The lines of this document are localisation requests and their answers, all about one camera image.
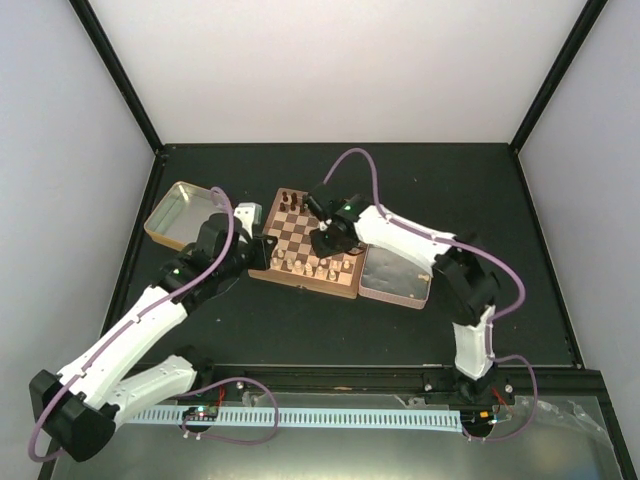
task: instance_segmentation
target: black enclosure edge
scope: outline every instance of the black enclosure edge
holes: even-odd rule
[[[133,272],[136,259],[138,257],[138,251],[142,244],[142,238],[144,237],[144,222],[151,215],[153,209],[153,202],[158,191],[160,179],[162,178],[162,171],[166,163],[166,155],[156,155],[151,167],[151,173],[149,174],[149,180],[147,186],[144,189],[142,196],[142,202],[136,215],[135,223],[133,224],[133,230],[127,245],[127,250],[124,254],[124,260],[122,261],[122,267],[120,267],[120,273],[116,280],[116,286],[113,291],[113,297],[109,303],[109,309],[107,310],[107,316],[104,324],[102,325],[102,331],[100,335],[104,335],[109,329],[119,320],[122,310],[124,309],[124,302],[127,298],[127,286],[129,284],[129,278]]]
[[[71,6],[76,12],[76,15],[82,22],[82,26],[87,31],[89,38],[93,42],[94,47],[100,54],[102,61],[104,62],[107,70],[111,74],[113,81],[116,83],[118,90],[122,94],[125,102],[129,106],[129,110],[133,114],[133,117],[138,122],[140,126],[140,130],[149,142],[149,146],[154,153],[158,153],[162,150],[162,142],[160,141],[160,137],[156,133],[147,112],[144,110],[142,106],[142,102],[138,97],[127,73],[124,71],[124,67],[120,63],[120,59],[116,54],[115,50],[111,46],[111,42],[109,38],[107,38],[107,34],[102,29],[102,25],[100,25],[100,21],[96,16],[91,4],[88,0],[69,0]]]
[[[524,368],[500,367],[500,378],[496,381],[507,379],[513,386],[515,394],[531,395],[531,378]],[[132,373],[138,373],[134,367]],[[451,369],[443,367],[425,368],[349,368],[349,367],[262,367],[262,366],[225,366],[220,365],[215,369],[214,381],[234,376],[250,376],[267,386],[274,392],[334,392],[335,386],[350,389],[354,394],[389,393],[425,395],[424,382],[426,378],[435,376],[450,376]],[[616,460],[620,467],[622,477],[625,480],[637,480],[637,475],[631,461],[629,450],[625,443],[620,424],[613,410],[611,399],[600,372],[585,369],[563,369],[542,367],[536,369],[538,393],[541,396],[584,396],[595,397],[604,418],[605,427],[609,433],[614,448]],[[255,387],[247,385],[245,390],[254,390]],[[235,395],[241,395],[233,389],[227,392],[230,399]],[[426,394],[429,403],[442,404],[443,400],[438,394]],[[57,446],[52,442],[48,453],[52,453]],[[55,462],[44,464],[40,470],[38,480],[50,480],[53,475]]]
[[[147,115],[138,94],[136,93],[127,73],[120,63],[118,55],[111,46],[100,21],[96,16],[89,0],[69,0],[78,18],[82,22],[96,50],[100,54],[118,90],[124,97],[131,113],[135,117],[140,129],[144,133],[151,149],[158,153],[163,148],[163,143]],[[569,36],[565,40],[560,53],[556,57],[551,69],[542,83],[533,103],[529,107],[525,118],[511,141],[511,147],[517,152],[522,150],[527,138],[533,131],[538,119],[553,96],[556,88],[569,69],[571,62],[580,50],[584,40],[589,35],[591,27],[595,24],[607,0],[587,0],[582,12],[578,16]]]
[[[520,177],[520,182],[523,185],[523,191],[525,193],[527,204],[529,205],[529,210],[531,211],[531,218],[533,219],[533,223],[535,225],[536,233],[538,235],[538,240],[542,245],[542,251],[544,253],[545,263],[547,265],[547,269],[549,270],[549,275],[551,277],[551,282],[553,286],[553,291],[555,292],[556,301],[558,302],[558,308],[562,313],[562,318],[564,319],[565,328],[568,332],[568,347],[571,349],[571,353],[573,354],[575,360],[575,366],[578,368],[582,368],[584,365],[584,359],[582,358],[582,353],[580,352],[580,346],[578,345],[578,339],[576,337],[575,331],[573,330],[573,325],[571,324],[571,319],[569,317],[569,310],[567,310],[567,305],[564,302],[562,297],[562,291],[560,290],[560,283],[558,282],[558,276],[556,275],[556,271],[553,268],[553,262],[551,260],[551,255],[549,254],[549,247],[544,238],[544,234],[542,232],[542,226],[540,225],[540,219],[538,217],[538,212],[536,212],[535,204],[533,203],[533,197],[531,196],[531,191],[529,190],[529,185],[527,184],[527,179],[524,174],[524,170],[522,169],[522,163],[520,162],[520,157],[512,148],[509,149],[511,152],[511,156],[513,158],[513,163],[518,172],[518,176]]]
[[[49,447],[47,448],[47,456],[51,455],[53,452],[58,450],[60,445],[55,440],[51,440],[49,442]],[[38,480],[49,480],[53,477],[53,469],[56,466],[56,462],[46,462],[42,464],[42,468],[40,468],[40,473],[38,474]]]
[[[564,45],[562,45],[560,53],[551,66],[551,70],[549,70],[524,120],[522,120],[518,131],[511,141],[511,148],[513,148],[516,153],[522,150],[536,123],[538,123],[538,120],[542,116],[542,112],[544,112],[553,93],[556,91],[556,88],[558,88],[558,85],[560,85],[565,73],[569,70],[571,62],[573,62],[587,35],[589,35],[591,27],[596,23],[600,12],[602,12],[606,4],[607,0],[587,0],[578,20],[576,20],[576,23],[571,29],[571,33],[569,33]]]

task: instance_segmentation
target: purple cable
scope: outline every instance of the purple cable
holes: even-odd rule
[[[246,378],[246,377],[227,378],[225,380],[220,380],[219,382],[212,383],[211,385],[207,385],[206,387],[199,388],[198,390],[193,390],[192,392],[176,395],[173,398],[182,398],[182,397],[190,397],[193,395],[198,395],[199,393],[204,393],[208,390],[212,390],[214,388],[218,388],[222,385],[226,385],[227,383],[232,383],[232,382],[250,383],[252,385],[255,385],[256,387],[259,387],[260,389],[262,389],[264,393],[267,394],[267,397],[269,397],[269,400],[271,400],[271,403],[273,404],[273,410],[274,410],[274,422],[273,422],[273,427],[271,427],[271,431],[264,437],[259,438],[258,440],[238,440],[235,438],[224,437],[221,435],[211,435],[211,434],[205,434],[205,433],[196,434],[193,432],[189,432],[187,430],[187,422],[192,418],[198,417],[197,415],[192,415],[192,416],[185,417],[185,419],[182,421],[181,428],[186,435],[195,435],[195,436],[200,435],[200,437],[202,438],[206,438],[210,440],[219,440],[221,442],[233,443],[234,445],[244,445],[247,447],[261,445],[263,443],[268,442],[274,437],[274,435],[278,432],[278,422],[280,417],[278,402],[276,402],[276,399],[273,396],[273,393],[271,393],[271,391],[267,387],[265,387],[262,383],[258,382],[257,380],[253,380],[251,378]]]
[[[95,362],[96,358],[102,355],[102,352],[104,352],[107,348],[109,348],[109,345],[111,345],[120,335],[122,335],[131,325],[133,325],[133,323],[134,323],[133,320],[129,320],[122,327],[120,327],[120,329],[116,333],[114,333],[112,337],[110,337],[106,342],[104,342],[104,344],[101,345],[100,348],[98,348],[94,352],[94,354],[91,355],[91,357],[89,357],[89,359],[85,362],[85,364],[82,365],[82,368],[81,368],[82,371],[86,372],[86,370],[91,365],[93,365],[93,362]],[[81,378],[80,375],[74,375],[71,378],[71,380],[69,380],[58,391],[58,393],[56,393],[53,396],[51,401],[47,404],[47,406],[44,408],[44,410],[38,417],[38,420],[36,421],[36,424],[33,427],[33,431],[31,432],[31,437],[29,437],[29,447],[27,449],[29,453],[29,458],[34,462],[38,462],[38,463],[49,462],[51,460],[58,458],[60,455],[64,453],[63,449],[59,449],[53,452],[52,454],[47,455],[46,457],[41,457],[36,453],[36,442],[38,441],[38,435],[40,434],[40,430],[42,430],[44,423],[47,421],[47,418],[49,418],[51,411],[56,407],[60,399],[64,396],[65,393],[69,391],[69,389],[73,386],[74,383],[78,381],[79,378]]]
[[[454,248],[458,248],[460,250],[466,250],[468,252],[474,253],[475,255],[478,255],[488,261],[490,261],[491,263],[495,264],[496,266],[500,267],[502,270],[504,270],[510,277],[511,279],[515,282],[516,286],[518,287],[518,298],[516,299],[515,302],[513,302],[511,305],[509,305],[506,308],[503,308],[502,310],[494,313],[491,317],[489,317],[487,319],[487,335],[485,336],[485,348],[486,348],[486,352],[487,355],[490,358],[493,358],[495,363],[503,363],[503,362],[507,362],[509,360],[520,360],[522,363],[524,363],[527,367],[527,369],[529,370],[529,373],[531,375],[531,382],[533,384],[533,397],[534,397],[534,403],[533,403],[533,410],[531,412],[531,416],[529,417],[529,419],[527,420],[527,422],[521,427],[519,428],[516,432],[507,435],[506,437],[500,438],[500,439],[492,439],[491,441],[496,442],[499,440],[506,440],[509,438],[513,438],[514,436],[520,434],[522,431],[524,431],[525,428],[527,428],[531,422],[533,421],[533,419],[535,418],[535,413],[536,413],[536,408],[537,408],[537,403],[538,403],[538,384],[536,381],[536,377],[535,377],[535,372],[533,371],[533,367],[531,366],[531,364],[527,361],[526,358],[524,358],[521,355],[509,355],[507,357],[502,357],[502,358],[494,358],[493,357],[493,345],[492,345],[492,332],[491,329],[493,327],[493,322],[495,322],[497,319],[504,317],[505,315],[508,315],[509,313],[512,313],[513,311],[517,310],[518,308],[520,308],[520,306],[524,303],[525,299],[526,299],[526,289],[524,286],[524,282],[522,281],[522,279],[520,278],[520,276],[515,272],[515,270],[513,270],[509,265],[507,265],[505,262],[503,262],[502,260],[500,260],[498,257],[495,257],[494,255],[491,255],[488,252],[485,252],[484,250],[481,250],[477,247],[474,247],[473,245],[467,245],[466,243],[461,243],[461,242],[456,242],[455,240],[450,240],[448,238],[440,238],[440,237],[432,237],[414,227],[412,227],[411,225],[408,225],[404,222],[401,222],[399,220],[396,220],[395,218],[393,218],[393,215],[390,214],[389,212],[385,212],[384,208],[382,207],[382,204],[380,203],[380,194],[379,194],[379,186],[378,186],[378,169],[376,168],[376,164],[373,161],[373,157],[371,157],[371,154],[369,152],[367,152],[365,149],[363,148],[359,148],[359,147],[355,147],[355,148],[350,148],[349,150],[347,150],[346,152],[344,152],[342,155],[340,155],[340,157],[338,157],[338,159],[335,161],[335,163],[333,164],[333,166],[331,167],[331,169],[329,170],[329,173],[327,173],[327,176],[324,177],[324,180],[322,183],[324,183],[325,185],[327,184],[327,182],[331,179],[331,177],[333,176],[334,172],[336,171],[336,169],[338,168],[338,166],[342,163],[342,161],[347,158],[349,155],[351,155],[352,153],[360,153],[364,156],[364,158],[367,159],[367,162],[369,162],[369,168],[371,170],[371,183],[372,183],[372,189],[373,189],[373,202],[376,206],[376,208],[378,209],[378,213],[383,217],[386,218],[389,223],[396,225],[397,227],[400,227],[404,230],[407,230],[411,233],[413,233],[414,235],[418,235],[420,237],[426,238],[427,240],[430,240],[432,242],[438,242],[438,243],[442,243],[445,245],[449,245],[451,247]]]
[[[198,276],[197,278],[193,279],[191,282],[189,282],[188,284],[186,284],[183,287],[179,288],[178,290],[170,293],[169,295],[161,298],[160,300],[152,303],[148,307],[145,307],[144,309],[142,309],[140,311],[140,313],[138,313],[138,318],[142,319],[143,315],[146,315],[151,310],[156,308],[158,305],[161,305],[164,302],[166,302],[168,300],[171,300],[172,298],[174,298],[174,297],[176,297],[178,295],[181,295],[182,293],[186,292],[187,290],[193,288],[198,283],[202,282],[205,278],[207,278],[209,275],[211,275],[213,273],[213,271],[216,268],[218,268],[220,263],[222,263],[222,261],[224,260],[225,256],[229,252],[229,248],[231,247],[231,242],[233,240],[233,208],[231,207],[231,201],[229,200],[229,197],[227,197],[227,195],[224,193],[224,191],[221,188],[213,187],[211,189],[211,199],[212,199],[212,201],[215,202],[214,195],[216,195],[216,194],[218,194],[218,195],[220,195],[222,197],[222,199],[224,201],[224,207],[225,207],[225,210],[226,210],[226,213],[227,213],[227,218],[229,220],[228,229],[227,229],[227,238],[226,238],[226,241],[225,241],[224,246],[222,248],[222,251],[220,252],[220,255],[218,255],[218,258],[216,258],[216,260],[213,262],[213,264],[209,268],[207,268],[207,270],[205,270],[200,276]],[[82,365],[82,367],[81,367],[82,371],[86,372],[86,370],[89,367],[91,367],[91,365],[93,365],[93,362],[95,362],[95,360],[100,355],[102,355],[102,353],[107,348],[109,348],[109,346],[118,337],[120,337],[120,335],[122,335],[134,323],[135,322],[133,320],[128,321],[116,333],[114,333],[113,336],[111,336],[107,341],[105,341],[104,344],[101,345],[100,348],[98,348],[93,353],[93,355],[91,355],[91,357],[89,357],[89,359],[84,363],[84,365]],[[69,382],[67,382],[58,391],[58,393],[56,393],[54,395],[54,397],[51,399],[51,401],[47,404],[47,406],[44,408],[44,410],[42,411],[42,413],[38,417],[38,420],[36,421],[36,424],[35,424],[35,426],[33,428],[33,431],[31,432],[31,437],[29,438],[29,445],[28,445],[28,448],[27,448],[27,451],[28,451],[28,454],[29,454],[29,458],[31,460],[33,460],[34,462],[38,462],[38,463],[49,462],[51,460],[55,460],[56,458],[58,458],[60,455],[62,455],[64,453],[64,450],[60,449],[60,450],[57,450],[57,451],[53,452],[50,455],[47,455],[45,457],[41,457],[36,453],[36,442],[38,440],[38,435],[40,434],[40,431],[42,430],[42,427],[44,426],[45,422],[47,421],[47,418],[51,414],[52,410],[56,407],[56,405],[58,404],[60,399],[65,395],[65,393],[67,393],[69,391],[69,389],[73,386],[73,384],[76,381],[78,381],[79,378],[81,378],[81,375],[75,375],[74,377],[72,377],[71,380],[69,380]]]

